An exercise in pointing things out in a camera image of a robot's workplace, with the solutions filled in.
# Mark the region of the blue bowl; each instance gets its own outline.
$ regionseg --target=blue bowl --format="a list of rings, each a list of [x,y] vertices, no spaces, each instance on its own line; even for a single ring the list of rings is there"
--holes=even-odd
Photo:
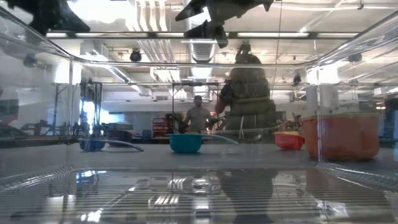
[[[201,138],[203,136],[222,139],[232,144],[238,144],[238,142],[232,139],[211,134],[171,134],[170,147],[177,153],[196,153],[201,148]]]

